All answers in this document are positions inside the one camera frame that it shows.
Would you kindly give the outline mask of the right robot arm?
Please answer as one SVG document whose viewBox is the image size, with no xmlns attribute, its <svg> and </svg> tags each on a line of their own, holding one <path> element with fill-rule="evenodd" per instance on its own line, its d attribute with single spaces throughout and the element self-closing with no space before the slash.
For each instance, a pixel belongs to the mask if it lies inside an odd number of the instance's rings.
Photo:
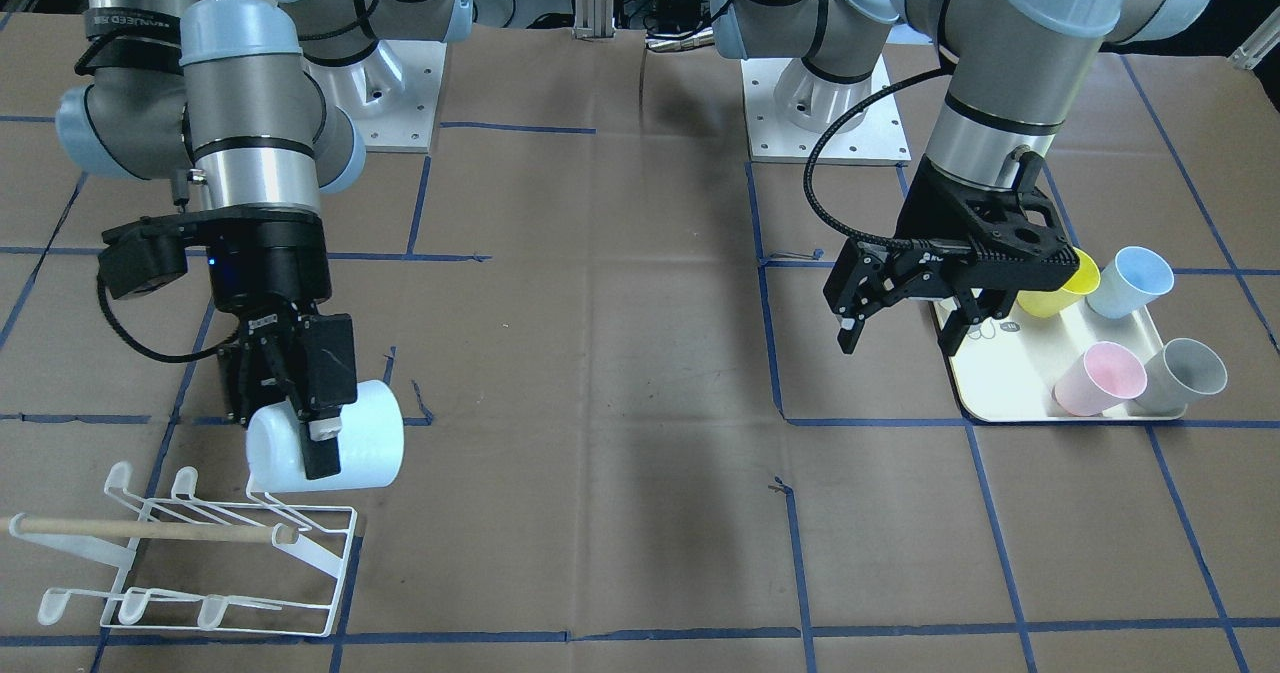
<svg viewBox="0 0 1280 673">
<path fill-rule="evenodd" d="M 472 0 L 90 0 L 91 84 L 63 95 L 60 145 L 90 175 L 172 182 L 173 216 L 104 232 L 100 310 L 184 276 L 205 249 L 233 334 L 215 358 L 227 417 L 247 431 L 253 481 L 271 493 L 383 487 L 403 429 L 385 386 L 357 383 L 347 313 L 321 313 L 332 276 L 321 196 L 364 171 L 357 116 L 406 90 L 392 40 L 458 41 Z"/>
</svg>

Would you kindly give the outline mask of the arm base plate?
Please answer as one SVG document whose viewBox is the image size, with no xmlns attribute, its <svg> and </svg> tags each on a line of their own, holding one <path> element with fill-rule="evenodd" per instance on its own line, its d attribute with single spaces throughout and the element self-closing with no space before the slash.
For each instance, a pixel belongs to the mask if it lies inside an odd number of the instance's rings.
<svg viewBox="0 0 1280 673">
<path fill-rule="evenodd" d="M 832 84 L 815 79 L 800 59 L 741 63 L 750 157 L 754 162 L 805 162 L 819 136 L 854 104 L 890 84 L 882 58 L 869 79 Z M 893 166 L 911 154 L 892 96 L 851 118 L 823 146 L 820 162 Z"/>
<path fill-rule="evenodd" d="M 380 40 L 361 61 L 303 61 L 370 152 L 429 154 L 445 70 L 443 41 Z"/>
</svg>

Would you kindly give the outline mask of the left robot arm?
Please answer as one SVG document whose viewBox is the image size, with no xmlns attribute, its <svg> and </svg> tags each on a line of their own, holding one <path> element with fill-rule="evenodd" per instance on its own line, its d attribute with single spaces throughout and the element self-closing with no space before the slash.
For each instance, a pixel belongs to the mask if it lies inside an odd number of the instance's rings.
<svg viewBox="0 0 1280 673">
<path fill-rule="evenodd" d="M 932 38 L 948 75 L 940 116 L 893 235 L 855 230 L 803 189 L 846 243 L 823 287 L 851 353 L 864 322 L 901 299 L 954 299 L 940 334 L 955 354 L 969 328 L 1007 316 L 1021 290 L 1055 290 L 1079 267 L 1036 182 L 1089 67 L 1111 45 L 1171 38 L 1210 0 L 709 0 L 724 58 L 787 58 L 824 91 L 858 91 L 819 122 L 818 146 L 886 90 L 870 75 L 892 26 Z"/>
</svg>

